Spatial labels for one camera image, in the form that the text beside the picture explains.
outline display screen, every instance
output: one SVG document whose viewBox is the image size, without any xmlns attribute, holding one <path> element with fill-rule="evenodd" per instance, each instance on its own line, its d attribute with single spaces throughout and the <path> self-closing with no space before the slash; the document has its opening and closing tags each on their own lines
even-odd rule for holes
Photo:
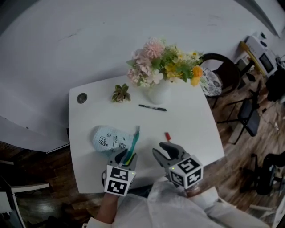
<svg viewBox="0 0 285 228">
<path fill-rule="evenodd" d="M 259 58 L 259 60 L 262 63 L 262 65 L 264 66 L 264 68 L 266 69 L 267 73 L 269 73 L 270 71 L 273 70 L 274 67 L 265 54 L 262 54 L 262 56 Z"/>
</svg>

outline chair backrest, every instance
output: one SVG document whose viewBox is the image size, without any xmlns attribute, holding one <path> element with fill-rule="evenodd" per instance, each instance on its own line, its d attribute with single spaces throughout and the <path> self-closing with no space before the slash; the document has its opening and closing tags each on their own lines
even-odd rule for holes
<svg viewBox="0 0 285 228">
<path fill-rule="evenodd" d="M 216 53 L 204 54 L 201 58 L 203 59 L 202 63 L 207 60 L 218 60 L 223 62 L 218 69 L 213 70 L 213 72 L 220 77 L 223 83 L 223 91 L 221 96 L 228 95 L 237 89 L 237 87 L 240 85 L 240 72 L 230 59 Z"/>
</svg>

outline patterned cushion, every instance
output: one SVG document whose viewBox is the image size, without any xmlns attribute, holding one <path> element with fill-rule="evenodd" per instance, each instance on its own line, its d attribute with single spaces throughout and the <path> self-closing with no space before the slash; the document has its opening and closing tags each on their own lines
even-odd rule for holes
<svg viewBox="0 0 285 228">
<path fill-rule="evenodd" d="M 208 97 L 219 96 L 222 93 L 223 84 L 219 77 L 211 70 L 202 67 L 203 76 L 200 80 L 200 85 L 204 94 Z"/>
</svg>

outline white vase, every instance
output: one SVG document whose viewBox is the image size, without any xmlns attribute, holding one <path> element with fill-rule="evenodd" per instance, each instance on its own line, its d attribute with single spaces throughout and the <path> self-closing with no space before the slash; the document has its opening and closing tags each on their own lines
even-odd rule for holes
<svg viewBox="0 0 285 228">
<path fill-rule="evenodd" d="M 150 101 L 156 105 L 163 104 L 171 98 L 171 82 L 161 80 L 159 84 L 154 85 L 148 91 Z"/>
</svg>

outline succulent plant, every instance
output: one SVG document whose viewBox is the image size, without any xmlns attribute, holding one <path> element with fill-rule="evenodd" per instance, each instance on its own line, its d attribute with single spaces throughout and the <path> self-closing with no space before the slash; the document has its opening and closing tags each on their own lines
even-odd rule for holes
<svg viewBox="0 0 285 228">
<path fill-rule="evenodd" d="M 113 102 L 122 102 L 124 99 L 130 101 L 130 94 L 127 92 L 129 87 L 126 84 L 122 85 L 122 87 L 116 85 L 115 89 L 116 90 L 113 92 L 114 95 L 112 97 Z"/>
</svg>

